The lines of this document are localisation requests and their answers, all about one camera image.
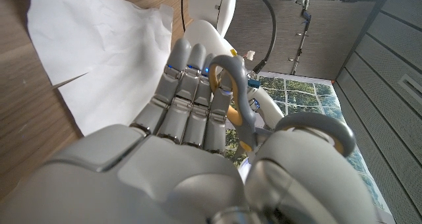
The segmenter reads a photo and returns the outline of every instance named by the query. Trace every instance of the white paper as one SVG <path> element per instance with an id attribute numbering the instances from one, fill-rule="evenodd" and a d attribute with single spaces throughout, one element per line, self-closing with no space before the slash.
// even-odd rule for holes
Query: white paper
<path id="1" fill-rule="evenodd" d="M 153 96 L 170 53 L 173 9 L 124 0 L 31 0 L 28 31 L 84 135 L 128 125 Z"/>

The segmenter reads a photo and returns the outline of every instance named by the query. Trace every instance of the metal joint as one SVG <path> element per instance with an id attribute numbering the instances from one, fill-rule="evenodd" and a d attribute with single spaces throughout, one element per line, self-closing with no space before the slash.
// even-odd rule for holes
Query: metal joint
<path id="1" fill-rule="evenodd" d="M 164 73 L 166 75 L 172 77 L 172 78 L 175 78 L 175 79 L 181 78 L 182 77 L 182 74 L 183 74 L 183 72 L 179 72 L 178 70 L 176 70 L 176 69 L 174 69 L 172 67 L 169 67 L 169 66 L 165 67 Z"/>
<path id="2" fill-rule="evenodd" d="M 210 114 L 210 119 L 220 122 L 220 123 L 225 123 L 226 122 L 226 116 L 225 115 L 219 115 L 216 113 L 211 113 Z"/>
<path id="3" fill-rule="evenodd" d="M 193 76 L 200 76 L 200 71 L 196 68 L 187 67 L 185 68 L 185 73 L 191 74 Z"/>

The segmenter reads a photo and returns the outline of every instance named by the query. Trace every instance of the wire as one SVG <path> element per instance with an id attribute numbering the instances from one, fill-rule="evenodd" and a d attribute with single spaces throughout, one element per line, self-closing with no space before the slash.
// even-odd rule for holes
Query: wire
<path id="1" fill-rule="evenodd" d="M 185 18 L 183 17 L 183 0 L 180 0 L 180 9 L 181 9 L 181 15 L 182 15 L 183 32 L 185 32 L 186 29 L 185 29 Z"/>
<path id="2" fill-rule="evenodd" d="M 258 74 L 262 68 L 265 66 L 266 62 L 268 61 L 268 59 L 270 58 L 270 54 L 272 52 L 272 49 L 274 48 L 274 44 L 276 43 L 276 36 L 277 36 L 277 20 L 276 20 L 276 14 L 274 13 L 273 8 L 271 7 L 271 4 L 268 0 L 262 0 L 266 7 L 268 7 L 268 10 L 270 11 L 271 14 L 271 19 L 272 19 L 272 37 L 271 37 L 271 43 L 270 43 L 270 47 L 268 48 L 268 51 L 266 52 L 265 58 L 259 62 L 259 64 L 257 66 L 255 66 L 255 68 L 253 69 L 253 71 Z"/>

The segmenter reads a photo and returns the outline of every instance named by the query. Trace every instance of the white robot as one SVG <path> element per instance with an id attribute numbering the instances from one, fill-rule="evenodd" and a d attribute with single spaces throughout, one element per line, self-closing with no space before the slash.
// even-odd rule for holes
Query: white robot
<path id="1" fill-rule="evenodd" d="M 0 223 L 374 223 L 369 193 L 344 158 L 355 147 L 347 125 L 280 112 L 265 120 L 269 130 L 255 128 L 254 110 L 267 107 L 249 80 L 242 57 L 178 40 L 132 125 L 55 154 L 0 205 Z M 221 155 L 226 119 L 253 158 L 245 184 Z"/>

